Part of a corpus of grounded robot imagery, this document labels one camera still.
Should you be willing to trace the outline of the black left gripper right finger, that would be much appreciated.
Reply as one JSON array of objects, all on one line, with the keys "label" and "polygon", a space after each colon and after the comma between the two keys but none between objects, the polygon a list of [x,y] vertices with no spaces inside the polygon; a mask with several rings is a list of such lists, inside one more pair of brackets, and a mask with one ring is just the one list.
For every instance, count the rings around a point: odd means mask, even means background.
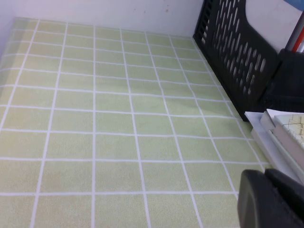
[{"label": "black left gripper right finger", "polygon": [[266,228],[304,226],[304,186],[275,169],[266,169]]}]

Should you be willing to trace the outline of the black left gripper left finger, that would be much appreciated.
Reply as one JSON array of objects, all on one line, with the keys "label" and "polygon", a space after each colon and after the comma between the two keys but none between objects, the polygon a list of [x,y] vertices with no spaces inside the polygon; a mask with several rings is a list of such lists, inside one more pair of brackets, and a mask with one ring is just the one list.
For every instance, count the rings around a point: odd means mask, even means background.
[{"label": "black left gripper left finger", "polygon": [[264,173],[244,170],[238,196],[240,227],[282,228],[284,216],[285,201]]}]

